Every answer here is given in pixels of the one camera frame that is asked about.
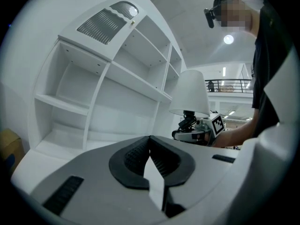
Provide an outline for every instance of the white lampshade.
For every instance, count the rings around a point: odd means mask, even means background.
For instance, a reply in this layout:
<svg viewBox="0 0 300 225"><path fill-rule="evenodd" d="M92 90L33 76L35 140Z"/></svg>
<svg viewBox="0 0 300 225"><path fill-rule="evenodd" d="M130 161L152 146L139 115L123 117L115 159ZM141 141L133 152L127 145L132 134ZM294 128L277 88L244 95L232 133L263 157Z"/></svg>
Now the white lampshade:
<svg viewBox="0 0 300 225"><path fill-rule="evenodd" d="M197 70L181 73L174 89L169 111L182 116L184 110L197 112L197 117L200 118L210 116L204 77Z"/></svg>

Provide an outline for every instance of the shelf board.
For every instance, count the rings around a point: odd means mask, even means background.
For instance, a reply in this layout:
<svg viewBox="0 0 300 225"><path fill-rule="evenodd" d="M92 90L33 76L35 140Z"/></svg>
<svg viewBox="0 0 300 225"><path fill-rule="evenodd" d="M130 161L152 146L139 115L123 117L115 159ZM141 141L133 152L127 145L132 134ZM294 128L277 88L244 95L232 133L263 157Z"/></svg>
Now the shelf board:
<svg viewBox="0 0 300 225"><path fill-rule="evenodd" d="M45 140L41 141L41 143L35 148L35 150L45 155L68 161L84 152L80 149L62 147Z"/></svg>
<svg viewBox="0 0 300 225"><path fill-rule="evenodd" d="M100 133L89 131L87 140L87 150L92 150L96 148L102 148L114 143L118 143L124 140L149 136L146 134L112 134L112 133Z"/></svg>
<svg viewBox="0 0 300 225"><path fill-rule="evenodd" d="M148 67L166 62L162 53L137 29L134 29L122 48Z"/></svg>
<svg viewBox="0 0 300 225"><path fill-rule="evenodd" d="M106 77L155 101L164 103L171 102L169 97L154 88L150 83L114 61L111 63Z"/></svg>
<svg viewBox="0 0 300 225"><path fill-rule="evenodd" d="M169 94L167 94L166 92L164 92L164 94L172 100L172 97Z"/></svg>
<svg viewBox="0 0 300 225"><path fill-rule="evenodd" d="M171 64L169 64L167 80L178 79L178 78L179 78L179 74L176 72L176 70L173 68L173 66Z"/></svg>
<svg viewBox="0 0 300 225"><path fill-rule="evenodd" d="M48 156L71 160L83 153L83 130L53 123L52 131L35 148Z"/></svg>
<svg viewBox="0 0 300 225"><path fill-rule="evenodd" d="M43 95L43 94L36 94L35 95L35 98L44 102L44 103L47 103L47 104L50 104L52 106L55 106L55 107L58 107L60 109L63 109L63 110L67 110L69 112L73 112L73 113L77 113L77 114L80 114L80 115L88 115L88 112L89 112L89 107L88 106L84 106L84 105L81 105L79 103L75 103L75 102L72 102L70 100L67 100L67 99L64 99L64 98L61 98L61 97L56 97L56 96L51 96L51 95Z"/></svg>

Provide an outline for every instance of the headset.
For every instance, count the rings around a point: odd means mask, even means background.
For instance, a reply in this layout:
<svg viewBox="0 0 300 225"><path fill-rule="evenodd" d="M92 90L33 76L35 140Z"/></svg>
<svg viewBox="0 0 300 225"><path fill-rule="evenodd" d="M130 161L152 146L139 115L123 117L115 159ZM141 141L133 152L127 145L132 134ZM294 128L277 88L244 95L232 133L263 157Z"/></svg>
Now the headset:
<svg viewBox="0 0 300 225"><path fill-rule="evenodd" d="M214 28L214 22L213 20L216 19L215 15L216 15L216 8L218 6L220 6L222 4L223 1L220 1L220 4L214 6L212 9L205 9L204 10L204 14L205 14L205 17L206 17L206 20L207 20L207 23L208 23L208 26L210 28Z"/></svg>

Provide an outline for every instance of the railing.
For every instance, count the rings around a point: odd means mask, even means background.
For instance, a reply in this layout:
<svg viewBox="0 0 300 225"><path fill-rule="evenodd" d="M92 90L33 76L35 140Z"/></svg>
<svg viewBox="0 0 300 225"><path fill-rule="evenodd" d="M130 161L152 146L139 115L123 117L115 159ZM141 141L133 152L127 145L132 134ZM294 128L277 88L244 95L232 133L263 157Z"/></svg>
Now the railing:
<svg viewBox="0 0 300 225"><path fill-rule="evenodd" d="M205 80L208 92L253 93L249 89L251 79L213 79Z"/></svg>

